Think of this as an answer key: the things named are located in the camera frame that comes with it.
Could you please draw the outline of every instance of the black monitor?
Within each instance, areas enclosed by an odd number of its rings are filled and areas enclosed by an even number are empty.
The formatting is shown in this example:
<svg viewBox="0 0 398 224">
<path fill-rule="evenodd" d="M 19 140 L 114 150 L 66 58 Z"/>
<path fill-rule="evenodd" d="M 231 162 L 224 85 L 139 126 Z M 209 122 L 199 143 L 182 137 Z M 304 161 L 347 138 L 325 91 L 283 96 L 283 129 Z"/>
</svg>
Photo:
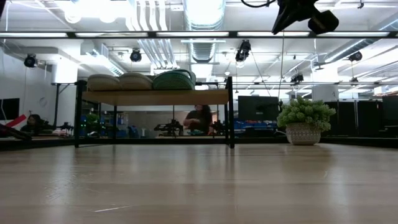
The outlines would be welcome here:
<svg viewBox="0 0 398 224">
<path fill-rule="evenodd" d="M 19 116 L 19 98 L 0 100 L 0 121 L 13 120 Z"/>
<path fill-rule="evenodd" d="M 278 97 L 239 96 L 238 112 L 241 121 L 276 121 L 279 114 Z"/>
<path fill-rule="evenodd" d="M 385 126 L 398 126 L 398 96 L 383 96 Z"/>
</svg>

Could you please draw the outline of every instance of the ceiling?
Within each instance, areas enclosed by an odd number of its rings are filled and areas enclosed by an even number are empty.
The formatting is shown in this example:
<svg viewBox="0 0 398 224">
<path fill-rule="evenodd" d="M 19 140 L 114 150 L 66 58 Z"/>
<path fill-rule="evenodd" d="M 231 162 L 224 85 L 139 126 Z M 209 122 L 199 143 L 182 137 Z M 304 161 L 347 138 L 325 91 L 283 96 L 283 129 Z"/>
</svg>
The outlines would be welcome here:
<svg viewBox="0 0 398 224">
<path fill-rule="evenodd" d="M 123 14 L 129 13 L 123 8 L 125 1 L 116 1 L 115 6 L 118 11 L 118 18 L 113 23 L 106 24 L 98 18 L 83 18 L 76 24 L 69 24 L 64 19 L 64 12 L 61 9 L 53 9 L 57 7 L 54 1 L 38 1 L 33 0 L 13 0 L 8 3 L 8 18 L 6 10 L 0 21 L 0 29 L 8 31 L 128 31 L 125 25 Z M 224 30 L 266 30 L 272 29 L 274 20 L 277 15 L 278 6 L 272 4 L 271 7 L 263 7 L 253 9 L 241 4 L 240 0 L 226 0 L 226 9 L 224 13 Z M 372 30 L 374 26 L 379 24 L 385 18 L 397 14 L 398 1 L 365 1 L 362 9 L 357 9 L 359 2 L 357 1 L 334 1 L 319 0 L 316 7 L 321 10 L 331 10 L 340 20 L 337 30 Z M 166 21 L 169 30 L 185 30 L 185 20 L 182 8 L 182 0 L 166 0 Z M 307 21 L 296 22 L 287 30 L 309 30 Z M 150 61 L 143 54 L 143 59 L 139 63 L 132 63 L 129 54 L 133 48 L 138 48 L 139 44 L 135 39 L 96 39 L 93 40 L 96 45 L 104 44 L 110 50 L 109 57 L 116 62 L 117 66 L 125 71 L 135 71 L 142 73 L 150 72 Z M 252 54 L 245 61 L 243 68 L 236 68 L 234 62 L 234 54 L 236 48 L 240 45 L 241 39 L 225 39 L 225 43 L 218 44 L 215 62 L 211 74 L 223 79 L 225 72 L 229 72 L 231 76 L 238 76 L 239 82 L 252 82 L 257 80 L 261 74 L 270 82 L 278 82 L 281 75 L 288 79 L 293 73 L 288 73 L 302 60 L 311 57 L 311 55 L 325 55 L 341 47 L 351 39 L 250 39 Z M 24 47 L 57 47 L 68 53 L 81 63 L 86 64 L 90 69 L 80 69 L 79 76 L 87 77 L 92 73 L 109 73 L 101 65 L 85 63 L 85 58 L 80 55 L 80 45 L 82 40 L 11 40 L 7 41 L 8 47 L 21 45 Z M 190 68 L 190 55 L 187 44 L 182 44 L 181 40 L 172 39 L 172 48 L 177 60 L 177 64 L 181 68 Z M 362 49 L 363 60 L 360 61 L 353 69 L 349 66 L 351 63 L 346 60 L 327 65 L 338 69 L 339 80 L 348 81 L 353 75 L 377 69 L 389 62 L 397 60 L 397 50 L 393 50 L 371 60 L 366 60 L 385 50 L 393 48 L 397 45 L 397 39 L 383 39 L 375 44 Z M 308 66 L 300 67 L 301 72 L 305 76 L 305 81 L 310 81 L 312 74 L 322 73 L 322 70 L 315 71 L 311 63 Z M 382 77 L 396 76 L 397 69 L 392 69 L 384 73 L 378 73 L 363 79 L 362 81 L 378 80 Z"/>
</svg>

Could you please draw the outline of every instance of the person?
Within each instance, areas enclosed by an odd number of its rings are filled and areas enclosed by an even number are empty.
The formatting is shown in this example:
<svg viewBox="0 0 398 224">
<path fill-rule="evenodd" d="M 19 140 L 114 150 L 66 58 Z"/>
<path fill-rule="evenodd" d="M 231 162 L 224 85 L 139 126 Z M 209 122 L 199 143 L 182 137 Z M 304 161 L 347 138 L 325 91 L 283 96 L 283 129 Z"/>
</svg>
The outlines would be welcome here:
<svg viewBox="0 0 398 224">
<path fill-rule="evenodd" d="M 27 119 L 26 125 L 21 128 L 21 131 L 38 135 L 41 131 L 47 129 L 53 129 L 53 127 L 45 124 L 38 114 L 31 114 Z"/>
<path fill-rule="evenodd" d="M 185 129 L 203 131 L 205 134 L 213 132 L 210 125 L 213 122 L 211 110 L 208 105 L 195 105 L 195 110 L 189 112 L 183 125 Z"/>
</svg>

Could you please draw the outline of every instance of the white wall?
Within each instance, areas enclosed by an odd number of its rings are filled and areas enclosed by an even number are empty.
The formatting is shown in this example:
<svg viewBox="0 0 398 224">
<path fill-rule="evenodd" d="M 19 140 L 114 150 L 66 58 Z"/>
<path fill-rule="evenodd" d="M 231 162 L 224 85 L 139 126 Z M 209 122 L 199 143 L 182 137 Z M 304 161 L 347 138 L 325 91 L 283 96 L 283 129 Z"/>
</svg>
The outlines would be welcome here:
<svg viewBox="0 0 398 224">
<path fill-rule="evenodd" d="M 6 55 L 0 49 L 0 99 L 19 98 L 19 115 L 28 116 L 32 111 L 53 123 L 55 86 L 51 86 L 51 78 L 50 72 L 45 76 L 44 69 L 26 68 L 22 59 Z"/>
</svg>

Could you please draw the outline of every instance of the ventilation duct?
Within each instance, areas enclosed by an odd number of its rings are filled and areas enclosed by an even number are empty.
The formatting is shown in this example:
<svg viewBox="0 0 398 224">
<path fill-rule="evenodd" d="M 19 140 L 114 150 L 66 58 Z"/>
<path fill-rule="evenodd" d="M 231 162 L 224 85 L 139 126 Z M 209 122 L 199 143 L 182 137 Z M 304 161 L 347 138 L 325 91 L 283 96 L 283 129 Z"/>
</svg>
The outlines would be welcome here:
<svg viewBox="0 0 398 224">
<path fill-rule="evenodd" d="M 398 13 L 395 13 L 391 17 L 383 20 L 378 25 L 372 27 L 371 30 L 379 30 L 379 31 L 398 31 Z M 323 65 L 326 63 L 333 63 L 343 58 L 346 58 L 357 51 L 379 41 L 380 39 L 361 39 L 361 40 L 352 40 L 347 44 L 337 48 L 336 50 L 326 54 L 319 63 L 319 65 Z"/>
<path fill-rule="evenodd" d="M 187 30 L 221 30 L 224 20 L 225 0 L 183 0 Z M 213 59 L 216 44 L 191 43 L 192 58 L 198 63 Z"/>
</svg>

